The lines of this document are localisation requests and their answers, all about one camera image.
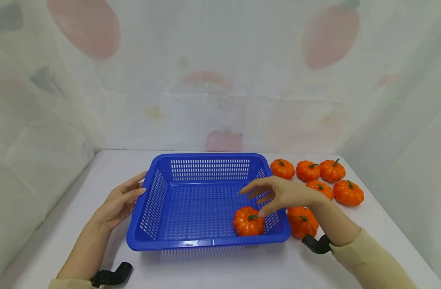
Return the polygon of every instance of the person's left hand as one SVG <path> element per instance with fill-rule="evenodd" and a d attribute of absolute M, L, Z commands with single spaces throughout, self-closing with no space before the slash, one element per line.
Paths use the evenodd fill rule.
<path fill-rule="evenodd" d="M 139 183 L 146 175 L 147 172 L 144 171 L 114 188 L 102 206 L 97 209 L 93 219 L 103 222 L 110 230 L 121 224 L 132 214 L 137 198 L 147 190 L 142 188 L 142 183 Z"/>

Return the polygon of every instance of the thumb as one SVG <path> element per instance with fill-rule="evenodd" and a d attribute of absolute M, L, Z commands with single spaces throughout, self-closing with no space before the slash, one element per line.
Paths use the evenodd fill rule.
<path fill-rule="evenodd" d="M 281 209 L 277 198 L 274 198 L 269 204 L 262 207 L 259 210 L 259 214 L 257 215 L 259 218 L 265 218 L 275 212 L 276 210 Z"/>
<path fill-rule="evenodd" d="M 120 202 L 122 203 L 126 203 L 127 201 L 130 201 L 132 199 L 136 199 L 139 196 L 141 196 L 142 194 L 144 194 L 144 192 L 146 191 L 146 188 L 140 188 L 140 189 L 133 189 L 132 191 L 126 192 L 125 194 L 123 194 L 120 198 Z"/>

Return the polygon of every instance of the basket rim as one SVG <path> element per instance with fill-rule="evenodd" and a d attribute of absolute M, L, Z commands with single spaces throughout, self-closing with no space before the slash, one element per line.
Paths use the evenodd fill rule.
<path fill-rule="evenodd" d="M 147 176 L 142 184 L 142 187 L 148 187 L 150 183 L 153 181 L 157 163 L 163 158 L 173 158 L 173 157 L 209 157 L 209 158 L 219 158 L 226 157 L 235 158 L 235 157 L 257 157 L 260 158 L 263 167 L 264 174 L 266 177 L 272 176 L 272 171 L 270 170 L 269 164 L 267 163 L 266 158 L 259 153 L 163 153 L 158 155 L 151 162 L 150 168 L 148 169 Z M 235 237 L 224 237 L 224 238 L 203 238 L 203 239 L 194 239 L 194 240 L 167 240 L 167 241 L 159 241 L 159 240 L 148 240 L 148 241 L 139 241 L 135 238 L 135 232 L 139 226 L 139 215 L 146 203 L 148 194 L 143 194 L 137 200 L 135 204 L 134 210 L 131 216 L 131 222 L 129 224 L 129 228 L 127 229 L 126 234 L 126 242 L 127 245 L 135 251 L 143 251 L 143 250 L 165 250 L 165 249 L 181 249 L 181 248 L 190 248 L 190 247 L 209 247 L 209 246 L 244 246 L 244 245 L 253 245 L 253 244 L 267 244 L 267 243 L 279 243 L 286 241 L 291 235 L 291 227 L 288 222 L 288 217 L 286 215 L 285 209 L 280 209 L 277 212 L 279 215 L 281 222 L 283 222 L 284 229 L 279 234 L 267 234 L 267 235 L 258 235 L 258 236 L 235 236 Z"/>

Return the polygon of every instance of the wrist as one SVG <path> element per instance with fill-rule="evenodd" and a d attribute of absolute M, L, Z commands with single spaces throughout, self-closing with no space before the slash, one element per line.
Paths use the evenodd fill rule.
<path fill-rule="evenodd" d="M 311 210 L 312 213 L 314 213 L 315 210 L 321 210 L 322 208 L 326 208 L 328 206 L 331 206 L 332 204 L 333 202 L 330 201 L 323 194 L 318 194 L 307 207 L 309 208 L 309 210 Z"/>
<path fill-rule="evenodd" d="M 106 224 L 105 220 L 97 216 L 96 213 L 92 216 L 86 226 L 92 228 L 95 232 L 98 232 L 99 234 L 111 234 L 112 231 L 110 227 Z"/>

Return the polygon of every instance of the beige sleeve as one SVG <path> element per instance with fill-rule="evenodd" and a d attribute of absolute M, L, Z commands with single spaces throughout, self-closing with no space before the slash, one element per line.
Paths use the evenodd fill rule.
<path fill-rule="evenodd" d="M 48 289 L 96 289 L 90 281 L 79 279 L 53 279 Z"/>
<path fill-rule="evenodd" d="M 362 288 L 416 288 L 413 281 L 386 250 L 361 229 L 352 243 L 342 247 L 330 244 L 333 256 Z"/>

